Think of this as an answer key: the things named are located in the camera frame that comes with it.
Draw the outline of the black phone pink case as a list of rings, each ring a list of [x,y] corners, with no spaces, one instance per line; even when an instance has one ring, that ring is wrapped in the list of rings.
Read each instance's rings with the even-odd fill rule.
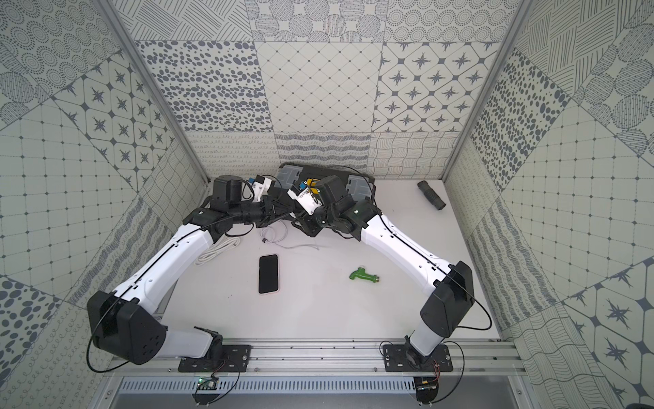
[[[270,294],[279,290],[279,257],[276,254],[259,259],[258,293]]]

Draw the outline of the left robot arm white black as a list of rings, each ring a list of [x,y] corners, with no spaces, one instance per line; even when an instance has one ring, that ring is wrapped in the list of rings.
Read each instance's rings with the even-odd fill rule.
[[[97,291],[87,303],[89,345],[142,365],[159,357],[180,357],[221,366],[223,340],[219,332],[195,327],[174,330],[154,313],[178,279],[234,225],[263,228],[296,210],[293,184],[272,180],[270,187],[252,187],[243,199],[245,180],[223,176],[213,193],[182,221],[173,237],[136,273],[113,291]]]

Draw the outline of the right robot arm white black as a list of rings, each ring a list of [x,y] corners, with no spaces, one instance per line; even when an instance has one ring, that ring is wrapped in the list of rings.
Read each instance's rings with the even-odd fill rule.
[[[287,192],[302,213],[300,230],[348,234],[381,252],[414,279],[427,299],[421,324],[406,337],[406,355],[425,361],[451,337],[476,302],[473,275],[465,262],[451,264],[406,236],[376,206],[371,195],[355,200],[337,176],[295,183]]]

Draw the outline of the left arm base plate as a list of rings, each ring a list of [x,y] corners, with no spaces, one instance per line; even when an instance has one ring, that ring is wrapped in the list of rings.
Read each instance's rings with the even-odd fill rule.
[[[203,358],[182,358],[179,373],[245,373],[250,362],[250,344],[212,347]]]

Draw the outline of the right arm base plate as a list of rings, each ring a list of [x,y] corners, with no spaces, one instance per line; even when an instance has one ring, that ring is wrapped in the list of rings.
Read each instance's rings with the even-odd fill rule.
[[[439,344],[430,356],[423,356],[410,344],[382,343],[379,348],[387,373],[451,373],[453,364],[447,346]]]

